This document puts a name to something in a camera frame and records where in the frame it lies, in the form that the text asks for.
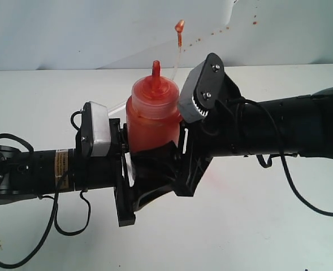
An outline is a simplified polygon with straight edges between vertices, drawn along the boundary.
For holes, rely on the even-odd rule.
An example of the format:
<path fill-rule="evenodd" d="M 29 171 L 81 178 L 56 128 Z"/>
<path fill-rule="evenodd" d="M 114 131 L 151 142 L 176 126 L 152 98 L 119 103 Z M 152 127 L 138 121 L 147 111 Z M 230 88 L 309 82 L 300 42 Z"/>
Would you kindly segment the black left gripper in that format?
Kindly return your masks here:
<path fill-rule="evenodd" d="M 132 190 L 129 183 L 126 153 L 128 143 L 126 130 L 120 118 L 110 119 L 111 156 L 115 162 L 114 196 L 118 225 L 135 224 L 135 212 L 157 198 L 173 191 L 176 171 L 172 165 L 156 160 L 134 160 L 132 162 Z"/>

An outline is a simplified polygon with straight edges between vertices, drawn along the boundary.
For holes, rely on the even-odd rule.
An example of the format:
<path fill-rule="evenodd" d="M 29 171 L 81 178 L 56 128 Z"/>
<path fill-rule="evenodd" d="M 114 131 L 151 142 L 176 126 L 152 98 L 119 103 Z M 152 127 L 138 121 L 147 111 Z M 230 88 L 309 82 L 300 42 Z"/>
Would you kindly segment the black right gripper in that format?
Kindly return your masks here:
<path fill-rule="evenodd" d="M 194 196 L 197 185 L 216 156 L 240 154 L 244 150 L 238 106 L 229 101 L 241 98 L 237 85 L 224 75 L 214 107 L 206 118 L 181 124 L 186 152 L 178 166 L 175 142 L 150 150 L 131 153 L 134 186 L 173 186 L 178 196 Z"/>

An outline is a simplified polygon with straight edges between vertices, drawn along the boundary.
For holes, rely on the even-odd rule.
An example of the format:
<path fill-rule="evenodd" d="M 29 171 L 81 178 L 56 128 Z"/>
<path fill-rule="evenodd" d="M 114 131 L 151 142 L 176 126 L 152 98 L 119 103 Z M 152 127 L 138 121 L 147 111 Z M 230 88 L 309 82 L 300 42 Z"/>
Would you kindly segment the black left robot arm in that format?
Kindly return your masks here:
<path fill-rule="evenodd" d="M 0 205 L 47 194 L 113 188 L 118 224 L 133 225 L 135 213 L 173 190 L 176 146 L 168 143 L 134 156 L 127 168 L 127 132 L 119 119 L 109 121 L 111 146 L 94 156 L 85 140 L 86 127 L 76 133 L 76 146 L 64 150 L 35 151 L 24 140 L 0 134 Z"/>

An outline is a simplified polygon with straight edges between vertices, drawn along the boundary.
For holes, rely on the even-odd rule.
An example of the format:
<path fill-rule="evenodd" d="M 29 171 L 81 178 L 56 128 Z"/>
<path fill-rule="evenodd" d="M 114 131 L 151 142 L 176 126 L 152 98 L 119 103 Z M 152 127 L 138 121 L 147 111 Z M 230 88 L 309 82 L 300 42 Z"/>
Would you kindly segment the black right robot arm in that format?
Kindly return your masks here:
<path fill-rule="evenodd" d="M 333 159 L 333 88 L 312 95 L 254 102 L 225 77 L 210 95 L 191 95 L 206 115 L 182 107 L 180 135 L 186 147 L 167 143 L 132 155 L 136 199 L 174 192 L 193 196 L 214 157 L 256 156 L 262 167 L 271 158 L 302 156 Z"/>

